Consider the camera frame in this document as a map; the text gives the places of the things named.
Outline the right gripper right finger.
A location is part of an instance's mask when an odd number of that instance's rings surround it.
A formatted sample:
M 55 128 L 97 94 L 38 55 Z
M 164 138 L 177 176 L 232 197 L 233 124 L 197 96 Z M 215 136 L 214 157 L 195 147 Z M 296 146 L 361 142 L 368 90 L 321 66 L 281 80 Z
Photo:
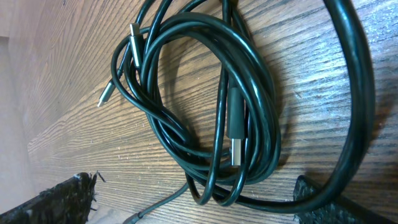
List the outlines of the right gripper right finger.
M 320 185 L 304 175 L 297 178 L 293 198 L 301 200 L 315 193 Z M 305 213 L 296 213 L 294 220 L 300 224 L 395 224 L 385 218 L 364 208 L 352 200 L 339 196 L 334 201 L 317 210 Z

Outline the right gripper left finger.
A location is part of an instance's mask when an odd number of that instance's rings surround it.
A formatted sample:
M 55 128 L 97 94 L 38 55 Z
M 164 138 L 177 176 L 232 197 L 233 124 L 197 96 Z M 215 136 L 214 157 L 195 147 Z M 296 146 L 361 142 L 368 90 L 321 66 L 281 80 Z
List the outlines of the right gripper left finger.
M 81 172 L 1 214 L 1 224 L 86 223 L 98 173 Z

